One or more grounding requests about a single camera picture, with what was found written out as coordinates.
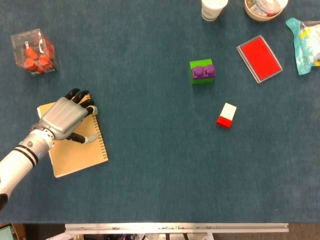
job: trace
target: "purple block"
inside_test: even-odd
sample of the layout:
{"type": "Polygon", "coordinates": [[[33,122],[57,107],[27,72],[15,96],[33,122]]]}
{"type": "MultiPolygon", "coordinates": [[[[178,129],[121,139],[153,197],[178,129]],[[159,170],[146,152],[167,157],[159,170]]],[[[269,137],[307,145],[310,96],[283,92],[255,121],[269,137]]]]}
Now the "purple block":
{"type": "Polygon", "coordinates": [[[192,68],[193,80],[214,78],[216,76],[216,68],[210,64],[208,66],[196,66],[192,68]]]}

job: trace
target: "red pad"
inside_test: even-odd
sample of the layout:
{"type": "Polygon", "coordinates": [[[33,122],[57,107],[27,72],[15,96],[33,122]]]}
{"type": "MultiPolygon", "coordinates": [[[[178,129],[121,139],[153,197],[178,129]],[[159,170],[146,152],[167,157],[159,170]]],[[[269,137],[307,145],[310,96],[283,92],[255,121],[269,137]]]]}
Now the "red pad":
{"type": "Polygon", "coordinates": [[[232,121],[223,116],[219,116],[218,120],[216,121],[216,124],[229,129],[232,125],[232,121]]]}
{"type": "Polygon", "coordinates": [[[262,36],[257,36],[238,48],[251,72],[253,70],[259,78],[259,81],[256,79],[258,83],[282,71],[276,56],[262,36]]]}

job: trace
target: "white cup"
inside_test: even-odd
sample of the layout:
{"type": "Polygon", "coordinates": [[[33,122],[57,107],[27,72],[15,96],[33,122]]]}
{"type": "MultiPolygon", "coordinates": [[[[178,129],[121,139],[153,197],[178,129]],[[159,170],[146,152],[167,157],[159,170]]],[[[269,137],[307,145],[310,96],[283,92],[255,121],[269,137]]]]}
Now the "white cup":
{"type": "Polygon", "coordinates": [[[201,15],[204,20],[212,22],[217,19],[222,9],[228,4],[228,0],[201,0],[201,15]]]}

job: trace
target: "red ink pad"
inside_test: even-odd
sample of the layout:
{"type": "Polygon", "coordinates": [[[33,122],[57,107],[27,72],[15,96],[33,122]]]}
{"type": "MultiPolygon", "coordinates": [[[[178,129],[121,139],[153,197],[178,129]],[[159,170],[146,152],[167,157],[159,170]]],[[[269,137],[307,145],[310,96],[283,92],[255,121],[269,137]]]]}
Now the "red ink pad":
{"type": "Polygon", "coordinates": [[[278,59],[261,35],[236,49],[258,84],[282,71],[278,59]]]}

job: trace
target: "plastic bag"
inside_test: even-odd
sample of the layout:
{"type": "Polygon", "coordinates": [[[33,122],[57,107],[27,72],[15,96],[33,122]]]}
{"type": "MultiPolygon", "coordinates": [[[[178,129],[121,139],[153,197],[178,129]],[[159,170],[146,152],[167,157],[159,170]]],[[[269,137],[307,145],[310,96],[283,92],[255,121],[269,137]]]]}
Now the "plastic bag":
{"type": "Polygon", "coordinates": [[[307,74],[312,66],[320,66],[320,21],[287,20],[293,33],[296,67],[299,75],[307,74]]]}

